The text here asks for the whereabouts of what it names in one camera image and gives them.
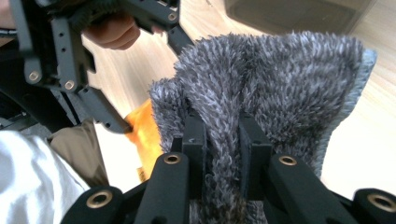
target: light wood surface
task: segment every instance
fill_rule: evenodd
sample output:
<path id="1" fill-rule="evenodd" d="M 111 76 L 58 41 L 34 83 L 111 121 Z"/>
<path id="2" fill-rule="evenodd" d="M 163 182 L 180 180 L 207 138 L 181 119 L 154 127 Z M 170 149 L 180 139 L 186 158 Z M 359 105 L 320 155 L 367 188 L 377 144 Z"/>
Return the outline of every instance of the light wood surface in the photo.
<path id="1" fill-rule="evenodd" d="M 262 34 L 229 19 L 222 0 L 182 1 L 180 23 L 192 39 Z M 352 35 L 376 50 L 378 60 L 355 110 L 332 135 L 322 181 L 348 198 L 360 188 L 396 195 L 396 1 L 377 0 Z M 122 116 L 149 98 L 153 80 L 175 73 L 177 57 L 165 36 L 142 32 L 125 51 L 100 49 L 87 40 L 85 45 L 98 70 L 90 75 L 91 85 L 102 89 Z"/>

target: fuzzy gray fabric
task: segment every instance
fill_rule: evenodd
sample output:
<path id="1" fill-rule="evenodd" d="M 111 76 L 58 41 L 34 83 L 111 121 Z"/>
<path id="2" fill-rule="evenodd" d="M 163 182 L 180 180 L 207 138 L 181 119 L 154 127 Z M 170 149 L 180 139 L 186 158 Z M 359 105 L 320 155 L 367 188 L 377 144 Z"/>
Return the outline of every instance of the fuzzy gray fabric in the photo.
<path id="1" fill-rule="evenodd" d="M 241 111 L 254 116 L 276 152 L 301 158 L 320 176 L 332 131 L 357 103 L 375 58 L 356 39 L 313 33 L 225 35 L 185 49 L 176 76 L 153 83 L 150 96 L 164 152 L 183 135 L 188 106 L 213 145 L 191 223 L 266 223 L 262 203 L 239 192 Z"/>

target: khaki pants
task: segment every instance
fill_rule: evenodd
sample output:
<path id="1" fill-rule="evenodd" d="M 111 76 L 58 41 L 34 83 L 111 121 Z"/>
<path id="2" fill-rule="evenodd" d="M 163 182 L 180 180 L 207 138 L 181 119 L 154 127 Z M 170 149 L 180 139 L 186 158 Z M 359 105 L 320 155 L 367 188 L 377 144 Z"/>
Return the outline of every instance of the khaki pants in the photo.
<path id="1" fill-rule="evenodd" d="M 108 185 L 106 169 L 91 119 L 81 125 L 64 128 L 49 139 L 57 152 L 90 187 Z"/>

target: screw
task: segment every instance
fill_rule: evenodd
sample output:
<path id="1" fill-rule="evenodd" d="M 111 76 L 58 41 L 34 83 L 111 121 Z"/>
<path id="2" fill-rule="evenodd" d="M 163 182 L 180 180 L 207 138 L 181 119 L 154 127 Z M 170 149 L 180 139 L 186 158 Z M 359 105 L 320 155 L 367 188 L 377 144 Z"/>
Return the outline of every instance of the screw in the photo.
<path id="1" fill-rule="evenodd" d="M 66 84 L 64 84 L 64 87 L 65 87 L 68 91 L 70 91 L 71 89 L 73 89 L 74 85 L 75 85 L 74 81 L 68 80 L 68 81 L 66 82 Z"/>
<path id="2" fill-rule="evenodd" d="M 172 12 L 168 16 L 169 21 L 174 21 L 176 18 L 177 18 L 177 14 L 175 12 Z"/>
<path id="3" fill-rule="evenodd" d="M 36 81 L 40 78 L 40 74 L 37 71 L 33 71 L 30 75 L 29 75 L 29 79 L 32 81 Z"/>

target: orange object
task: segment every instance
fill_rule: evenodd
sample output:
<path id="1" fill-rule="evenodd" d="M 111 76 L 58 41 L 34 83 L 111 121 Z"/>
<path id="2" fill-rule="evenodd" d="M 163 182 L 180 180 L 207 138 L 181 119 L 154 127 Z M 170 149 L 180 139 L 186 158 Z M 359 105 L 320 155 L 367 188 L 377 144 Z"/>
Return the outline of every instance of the orange object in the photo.
<path id="1" fill-rule="evenodd" d="M 127 133 L 126 136 L 136 145 L 143 164 L 143 171 L 139 171 L 140 179 L 149 179 L 155 161 L 163 154 L 160 146 L 161 137 L 154 121 L 151 101 L 147 100 L 125 119 L 134 127 L 134 130 Z"/>

